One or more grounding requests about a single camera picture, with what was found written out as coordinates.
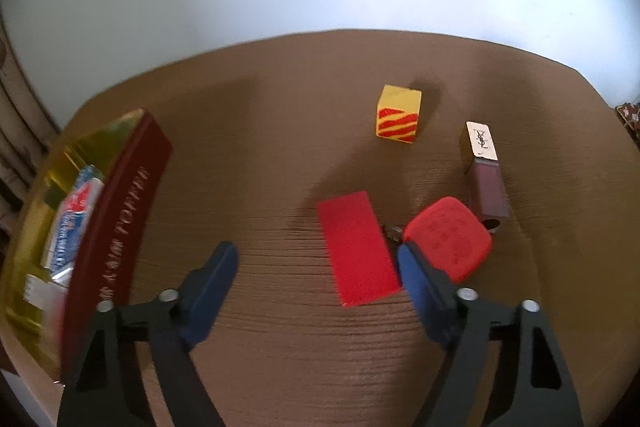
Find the ysl logo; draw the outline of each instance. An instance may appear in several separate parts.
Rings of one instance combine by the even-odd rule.
[[[478,143],[480,144],[480,147],[482,149],[489,149],[489,147],[484,146],[484,144],[486,143],[484,141],[484,131],[478,131],[478,129],[476,129],[476,134],[478,134]]]

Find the red rounded cube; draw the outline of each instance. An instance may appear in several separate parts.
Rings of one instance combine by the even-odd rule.
[[[404,229],[434,268],[458,283],[468,277],[491,251],[491,234],[456,198],[442,198],[421,211]]]

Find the white label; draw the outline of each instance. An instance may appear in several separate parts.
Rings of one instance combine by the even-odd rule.
[[[494,141],[491,138],[488,126],[483,123],[466,122],[466,130],[469,133],[474,156],[498,161],[498,155],[495,152]]]
[[[28,274],[24,282],[24,294],[22,298],[30,305],[36,306],[39,310],[43,310],[49,299],[49,285],[37,277]]]

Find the red rectangular block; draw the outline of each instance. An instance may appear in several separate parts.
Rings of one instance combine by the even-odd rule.
[[[365,304],[400,290],[366,192],[321,201],[318,218],[343,306]]]

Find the small object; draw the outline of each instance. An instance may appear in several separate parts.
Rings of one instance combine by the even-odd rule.
[[[54,275],[75,261],[95,201],[104,185],[98,178],[83,182],[89,172],[94,170],[84,168],[80,171],[71,193],[60,203],[51,227],[42,265]]]
[[[640,146],[640,104],[623,103],[616,106],[616,114],[631,139]]]
[[[537,302],[532,301],[531,299],[526,299],[522,301],[522,307],[526,309],[526,311],[531,313],[536,313],[540,311],[540,305]]]
[[[385,225],[382,227],[382,231],[385,234],[385,237],[392,241],[393,243],[402,243],[402,234],[404,233],[404,229],[399,225]]]
[[[343,306],[357,306],[400,290],[367,193],[318,203],[318,218]]]
[[[378,100],[376,135],[406,143],[415,140],[422,93],[407,87],[385,86]]]
[[[450,196],[436,201],[404,229],[436,269],[460,282],[475,270],[492,247],[491,235],[466,206]]]
[[[113,301],[106,300],[98,302],[98,305],[95,307],[100,313],[106,313],[113,310]]]
[[[160,292],[158,298],[161,302],[172,302],[175,301],[180,296],[180,294],[174,289],[168,289]]]
[[[469,186],[469,207],[489,232],[510,215],[498,155],[489,127],[466,122],[460,140]]]
[[[463,301],[475,301],[478,298],[478,292],[471,288],[460,288],[456,295]]]

